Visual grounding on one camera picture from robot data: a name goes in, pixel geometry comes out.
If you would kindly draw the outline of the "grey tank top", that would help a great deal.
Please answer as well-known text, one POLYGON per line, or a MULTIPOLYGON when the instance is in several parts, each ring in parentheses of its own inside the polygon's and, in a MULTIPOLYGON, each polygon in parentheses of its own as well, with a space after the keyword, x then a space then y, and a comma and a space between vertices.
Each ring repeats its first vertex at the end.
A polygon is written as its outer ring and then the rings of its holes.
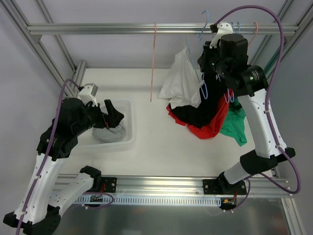
POLYGON ((123 122, 116 128, 93 128, 92 135, 104 143, 120 142, 126 136, 126 128, 123 122))

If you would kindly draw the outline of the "light blue hanger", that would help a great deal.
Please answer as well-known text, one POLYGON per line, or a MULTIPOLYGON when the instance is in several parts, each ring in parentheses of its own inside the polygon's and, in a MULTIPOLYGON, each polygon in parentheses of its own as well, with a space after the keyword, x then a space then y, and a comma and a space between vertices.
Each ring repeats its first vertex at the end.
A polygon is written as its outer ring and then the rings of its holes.
MULTIPOLYGON (((206 26, 208 24, 208 21, 209 21, 209 11, 206 9, 204 10, 202 13, 203 14, 206 14, 206 21, 205 21, 205 24, 204 26, 202 27, 201 29, 201 32, 197 34, 197 38, 199 39, 199 43, 200 43, 200 46, 202 48, 203 44, 202 44, 202 38, 203 38, 203 33, 204 33, 204 30, 206 29, 206 26)), ((194 60, 194 57, 193 57, 193 53, 191 52, 191 49, 190 49, 190 46, 189 46, 189 42, 187 40, 186 37, 184 37, 184 43, 186 45, 186 48, 187 48, 187 51, 188 51, 188 55, 189 55, 189 58, 190 58, 190 61, 191 61, 191 65, 192 65, 192 68, 196 74, 196 77, 199 81, 199 89, 202 93, 202 96, 205 100, 208 99, 208 89, 207 89, 207 85, 206 85, 206 82, 203 78, 203 74, 200 75, 198 73, 198 70, 196 69, 196 63, 195 63, 195 60, 194 60)))

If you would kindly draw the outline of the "white tank top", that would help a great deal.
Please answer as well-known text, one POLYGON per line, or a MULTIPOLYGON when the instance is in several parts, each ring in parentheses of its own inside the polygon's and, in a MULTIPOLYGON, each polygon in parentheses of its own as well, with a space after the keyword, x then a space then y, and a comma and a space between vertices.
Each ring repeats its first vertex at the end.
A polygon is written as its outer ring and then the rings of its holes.
POLYGON ((201 103, 199 81, 192 68, 187 48, 175 55, 175 61, 167 74, 159 99, 167 99, 174 109, 191 105, 198 108, 201 103))

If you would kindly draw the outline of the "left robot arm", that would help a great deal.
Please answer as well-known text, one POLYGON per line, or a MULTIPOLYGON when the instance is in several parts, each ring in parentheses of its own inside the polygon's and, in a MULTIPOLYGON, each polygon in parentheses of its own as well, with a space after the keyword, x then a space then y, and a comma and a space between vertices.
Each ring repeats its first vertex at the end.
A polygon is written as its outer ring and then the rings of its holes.
POLYGON ((26 235, 51 235, 60 224, 62 215, 84 192, 100 191, 101 171, 83 167, 76 178, 56 196, 51 197, 61 168, 78 143, 78 137, 91 128, 117 127, 124 115, 111 100, 104 101, 106 112, 92 101, 78 98, 59 100, 52 125, 41 135, 37 146, 35 168, 27 193, 19 207, 4 216, 4 224, 26 235))

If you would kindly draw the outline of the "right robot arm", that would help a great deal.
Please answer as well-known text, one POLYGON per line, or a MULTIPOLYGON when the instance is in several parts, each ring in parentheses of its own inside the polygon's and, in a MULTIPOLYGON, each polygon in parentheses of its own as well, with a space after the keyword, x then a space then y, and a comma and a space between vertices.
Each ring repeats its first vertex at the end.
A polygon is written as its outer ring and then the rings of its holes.
POLYGON ((230 194, 245 178, 268 171, 295 156, 279 137, 269 103, 269 84, 260 66, 248 64, 248 41, 241 34, 215 36, 203 47, 198 59, 201 71, 215 75, 233 91, 243 107, 254 140, 254 150, 242 155, 230 169, 209 186, 215 192, 230 194))

